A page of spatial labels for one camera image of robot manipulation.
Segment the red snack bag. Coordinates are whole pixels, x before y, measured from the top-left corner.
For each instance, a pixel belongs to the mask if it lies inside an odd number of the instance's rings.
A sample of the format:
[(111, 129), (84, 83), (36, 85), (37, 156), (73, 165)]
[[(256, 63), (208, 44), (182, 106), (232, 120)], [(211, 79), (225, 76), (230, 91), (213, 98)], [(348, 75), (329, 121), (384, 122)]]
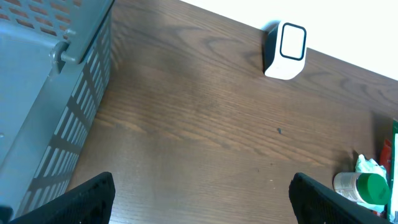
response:
[(386, 170), (386, 177), (391, 175), (391, 160), (392, 160), (392, 143), (390, 140), (385, 139), (383, 149), (379, 157), (379, 165), (383, 166)]

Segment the green lid seasoning jar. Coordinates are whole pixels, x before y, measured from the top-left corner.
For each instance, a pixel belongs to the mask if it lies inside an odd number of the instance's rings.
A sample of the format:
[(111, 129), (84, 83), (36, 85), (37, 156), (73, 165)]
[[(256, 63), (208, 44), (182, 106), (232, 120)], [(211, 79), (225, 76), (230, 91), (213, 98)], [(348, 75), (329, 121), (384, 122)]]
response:
[(379, 174), (340, 172), (333, 179), (333, 188), (352, 202), (386, 205), (391, 199), (387, 181)]

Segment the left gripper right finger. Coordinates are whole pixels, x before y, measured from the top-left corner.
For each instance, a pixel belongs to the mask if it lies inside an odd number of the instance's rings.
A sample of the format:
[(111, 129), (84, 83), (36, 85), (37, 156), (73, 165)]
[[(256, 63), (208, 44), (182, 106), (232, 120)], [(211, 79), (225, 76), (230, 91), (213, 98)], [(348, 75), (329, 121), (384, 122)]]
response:
[(299, 224), (390, 224), (301, 172), (289, 185), (289, 199)]

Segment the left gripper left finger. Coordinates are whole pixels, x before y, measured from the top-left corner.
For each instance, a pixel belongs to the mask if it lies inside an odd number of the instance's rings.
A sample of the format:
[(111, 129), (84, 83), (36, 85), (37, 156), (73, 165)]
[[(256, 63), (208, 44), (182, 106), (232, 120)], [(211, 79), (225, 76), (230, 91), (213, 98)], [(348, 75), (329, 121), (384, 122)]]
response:
[(112, 173), (102, 172), (67, 193), (10, 221), (12, 224), (108, 224), (116, 194)]

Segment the white barcode scanner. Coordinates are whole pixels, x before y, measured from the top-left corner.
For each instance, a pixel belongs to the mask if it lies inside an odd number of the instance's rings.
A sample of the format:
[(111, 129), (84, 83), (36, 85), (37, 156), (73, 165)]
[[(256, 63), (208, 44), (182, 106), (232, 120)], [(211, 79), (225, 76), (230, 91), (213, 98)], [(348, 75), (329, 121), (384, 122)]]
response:
[(291, 80), (305, 66), (307, 30), (287, 21), (272, 21), (264, 41), (264, 75)]

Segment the green white packet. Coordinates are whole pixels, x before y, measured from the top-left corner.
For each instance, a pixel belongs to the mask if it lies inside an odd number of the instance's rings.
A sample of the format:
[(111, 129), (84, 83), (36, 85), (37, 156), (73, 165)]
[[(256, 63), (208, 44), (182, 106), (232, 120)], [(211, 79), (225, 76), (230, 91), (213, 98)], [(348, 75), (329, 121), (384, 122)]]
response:
[(393, 120), (392, 124), (392, 156), (391, 156), (391, 201), (387, 206), (387, 216), (391, 223), (397, 224), (398, 212), (398, 153), (397, 153), (397, 120)]

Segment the grey plastic mesh basket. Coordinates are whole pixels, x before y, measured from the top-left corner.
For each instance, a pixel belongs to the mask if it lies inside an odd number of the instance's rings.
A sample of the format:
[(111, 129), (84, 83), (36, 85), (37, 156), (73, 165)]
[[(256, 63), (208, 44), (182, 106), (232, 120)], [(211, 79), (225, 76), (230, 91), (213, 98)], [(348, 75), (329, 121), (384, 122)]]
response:
[(1, 205), (63, 195), (111, 73), (113, 0), (1, 0)]

